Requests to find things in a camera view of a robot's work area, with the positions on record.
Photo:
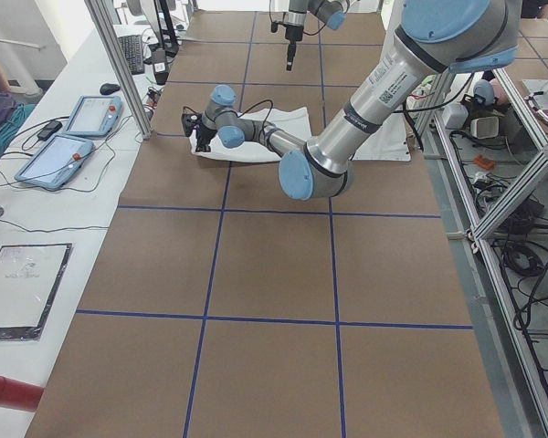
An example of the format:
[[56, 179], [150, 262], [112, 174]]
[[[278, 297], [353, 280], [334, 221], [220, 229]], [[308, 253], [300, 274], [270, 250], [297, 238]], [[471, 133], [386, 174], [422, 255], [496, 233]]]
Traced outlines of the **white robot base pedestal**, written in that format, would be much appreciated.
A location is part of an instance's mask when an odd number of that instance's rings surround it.
[[400, 113], [392, 114], [381, 128], [355, 153], [356, 161], [409, 162], [406, 123]]

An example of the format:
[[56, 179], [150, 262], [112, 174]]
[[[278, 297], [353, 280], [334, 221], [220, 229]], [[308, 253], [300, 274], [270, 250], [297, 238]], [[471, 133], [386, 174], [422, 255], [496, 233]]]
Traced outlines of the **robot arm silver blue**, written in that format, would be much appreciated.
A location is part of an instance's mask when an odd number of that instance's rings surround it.
[[[289, 1], [288, 10], [282, 14], [281, 19], [275, 20], [271, 14], [271, 2], [269, 2], [270, 32], [276, 34], [280, 26], [284, 28], [284, 36], [288, 41], [286, 70], [292, 71], [294, 58], [297, 52], [297, 44], [304, 35], [315, 36], [325, 27], [337, 30], [346, 19], [353, 1], [324, 1], [324, 0], [295, 0]], [[307, 14], [312, 14], [321, 23], [322, 27], [315, 33], [307, 33], [304, 30]]]
[[290, 198], [332, 198], [353, 181], [357, 150], [427, 77], [503, 68], [516, 57], [520, 1], [405, 1], [392, 33], [393, 44], [317, 136], [302, 140], [268, 119], [236, 111], [236, 93], [216, 86], [205, 108], [184, 111], [184, 135], [195, 151], [212, 139], [227, 149], [259, 143], [279, 157], [278, 179]]

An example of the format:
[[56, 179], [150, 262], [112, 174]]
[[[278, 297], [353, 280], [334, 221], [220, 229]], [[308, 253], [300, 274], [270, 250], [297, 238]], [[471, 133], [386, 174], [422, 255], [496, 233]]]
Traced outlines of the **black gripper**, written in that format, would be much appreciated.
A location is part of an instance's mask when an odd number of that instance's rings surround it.
[[216, 131], [211, 129], [202, 119], [203, 113], [194, 111], [188, 106], [183, 106], [181, 122], [184, 135], [190, 138], [195, 134], [196, 152], [210, 152], [210, 142], [216, 136]]
[[305, 13], [289, 11], [284, 13], [281, 20], [271, 20], [270, 32], [277, 33], [278, 28], [285, 28], [285, 38], [289, 41], [287, 47], [286, 70], [292, 71], [294, 58], [297, 52], [297, 42], [302, 40], [305, 24]]

